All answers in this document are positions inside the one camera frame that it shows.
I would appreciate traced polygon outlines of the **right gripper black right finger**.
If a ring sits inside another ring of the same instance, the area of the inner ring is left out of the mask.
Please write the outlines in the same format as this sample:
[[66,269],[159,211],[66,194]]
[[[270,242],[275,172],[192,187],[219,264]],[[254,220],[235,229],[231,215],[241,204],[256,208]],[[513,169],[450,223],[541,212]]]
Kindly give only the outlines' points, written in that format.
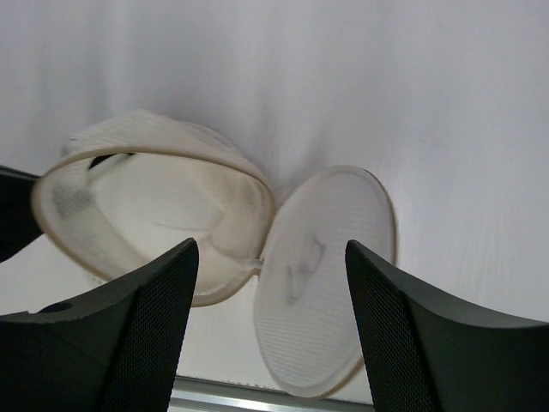
[[547,323],[446,293],[355,240],[345,260],[375,410],[547,410]]

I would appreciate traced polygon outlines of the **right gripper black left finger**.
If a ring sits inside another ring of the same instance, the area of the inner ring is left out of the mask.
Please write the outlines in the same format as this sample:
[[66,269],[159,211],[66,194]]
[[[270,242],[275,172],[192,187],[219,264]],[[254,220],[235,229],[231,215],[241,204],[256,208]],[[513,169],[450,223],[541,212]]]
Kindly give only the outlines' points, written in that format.
[[187,239],[85,294],[2,316],[2,410],[167,410],[198,258]]

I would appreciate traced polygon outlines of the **white mesh laundry bag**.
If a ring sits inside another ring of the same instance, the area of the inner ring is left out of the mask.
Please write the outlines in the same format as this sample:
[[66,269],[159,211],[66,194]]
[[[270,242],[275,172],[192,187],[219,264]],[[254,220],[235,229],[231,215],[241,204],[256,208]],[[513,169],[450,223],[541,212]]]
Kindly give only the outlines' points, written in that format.
[[145,110],[74,135],[33,188],[33,214],[97,282],[196,241],[192,304],[242,296],[276,385],[322,398],[363,368],[345,265],[348,241],[397,257],[388,192],[361,167],[326,167],[282,204],[219,133]]

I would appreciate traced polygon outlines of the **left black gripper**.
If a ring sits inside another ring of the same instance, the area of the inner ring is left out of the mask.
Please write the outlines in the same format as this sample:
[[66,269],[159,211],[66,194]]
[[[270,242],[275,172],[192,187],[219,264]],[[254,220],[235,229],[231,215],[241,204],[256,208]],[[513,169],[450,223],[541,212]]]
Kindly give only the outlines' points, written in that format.
[[39,176],[1,166],[0,175],[0,256],[1,262],[43,234],[34,219],[31,195]]

